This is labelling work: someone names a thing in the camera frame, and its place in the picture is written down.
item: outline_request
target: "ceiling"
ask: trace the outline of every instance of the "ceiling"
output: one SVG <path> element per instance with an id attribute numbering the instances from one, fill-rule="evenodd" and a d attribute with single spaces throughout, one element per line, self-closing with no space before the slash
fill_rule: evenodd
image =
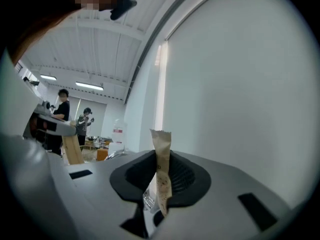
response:
<path id="1" fill-rule="evenodd" d="M 124 102 L 141 51 L 167 0 L 136 0 L 137 6 L 116 21 L 109 11 L 80 10 L 48 32 L 22 57 L 28 69 L 47 85 L 87 92 Z M 56 77 L 44 80 L 42 75 Z M 103 86 L 80 87 L 76 81 Z"/>

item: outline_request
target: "black hair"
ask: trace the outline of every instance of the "black hair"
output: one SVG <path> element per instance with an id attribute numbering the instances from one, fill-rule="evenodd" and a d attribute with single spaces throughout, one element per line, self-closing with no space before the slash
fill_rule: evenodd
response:
<path id="1" fill-rule="evenodd" d="M 91 108 L 90 108 L 90 107 L 85 108 L 84 111 L 83 111 L 83 113 L 84 113 L 84 114 L 85 114 L 85 113 L 91 114 Z"/>
<path id="2" fill-rule="evenodd" d="M 58 95 L 60 96 L 60 94 L 65 94 L 67 97 L 69 97 L 69 92 L 66 89 L 59 90 Z"/>

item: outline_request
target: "orange box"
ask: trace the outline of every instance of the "orange box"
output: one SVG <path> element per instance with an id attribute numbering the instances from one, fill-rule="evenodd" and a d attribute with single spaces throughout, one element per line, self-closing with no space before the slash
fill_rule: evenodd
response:
<path id="1" fill-rule="evenodd" d="M 108 149 L 106 148 L 99 148 L 96 152 L 96 160 L 97 161 L 103 161 L 108 156 Z"/>

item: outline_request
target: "black t-shirt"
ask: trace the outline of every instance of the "black t-shirt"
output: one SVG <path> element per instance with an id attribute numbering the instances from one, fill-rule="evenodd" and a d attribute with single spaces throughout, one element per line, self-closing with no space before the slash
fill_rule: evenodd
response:
<path id="1" fill-rule="evenodd" d="M 69 113 L 70 113 L 70 102 L 69 102 L 69 100 L 67 100 L 65 102 L 62 102 L 59 105 L 58 109 L 53 112 L 54 115 L 63 114 L 64 115 L 63 120 L 65 120 L 65 121 L 69 120 Z"/>

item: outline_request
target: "fluorescent light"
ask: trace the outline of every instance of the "fluorescent light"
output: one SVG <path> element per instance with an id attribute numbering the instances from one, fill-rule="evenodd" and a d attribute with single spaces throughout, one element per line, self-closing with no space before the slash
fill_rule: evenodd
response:
<path id="1" fill-rule="evenodd" d="M 95 89 L 95 90 L 100 90 L 100 91 L 104 90 L 101 86 L 96 86 L 96 85 L 87 84 L 87 83 L 83 83 L 83 82 L 75 82 L 75 84 L 77 86 L 87 87 L 87 88 L 91 88 L 91 89 Z"/>
<path id="2" fill-rule="evenodd" d="M 49 80 L 54 80 L 54 81 L 57 80 L 54 76 L 50 76 L 50 75 L 41 74 L 40 76 L 41 76 L 42 78 L 44 78 L 44 79 L 49 79 Z"/>

